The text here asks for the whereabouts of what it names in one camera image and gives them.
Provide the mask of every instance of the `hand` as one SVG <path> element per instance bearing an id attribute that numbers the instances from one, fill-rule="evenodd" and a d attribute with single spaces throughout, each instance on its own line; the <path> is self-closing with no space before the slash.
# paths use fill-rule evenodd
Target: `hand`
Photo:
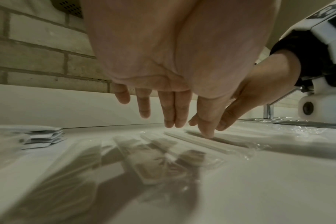
<path id="1" fill-rule="evenodd" d="M 191 90 L 199 95 L 198 126 L 211 136 L 265 45 L 280 1 L 81 0 L 81 5 L 91 45 L 118 100 L 130 100 L 127 85 L 138 88 L 141 116 L 147 117 L 149 90 L 171 96 Z M 164 98 L 171 108 L 172 97 Z M 180 103 L 174 100 L 174 107 Z M 172 120 L 171 113 L 165 115 Z"/>
<path id="2" fill-rule="evenodd" d="M 234 93 L 235 101 L 225 109 L 216 129 L 225 130 L 251 109 L 271 103 L 294 89 L 300 72 L 298 58 L 287 50 L 278 51 L 255 65 Z M 189 124 L 197 124 L 196 115 Z"/>

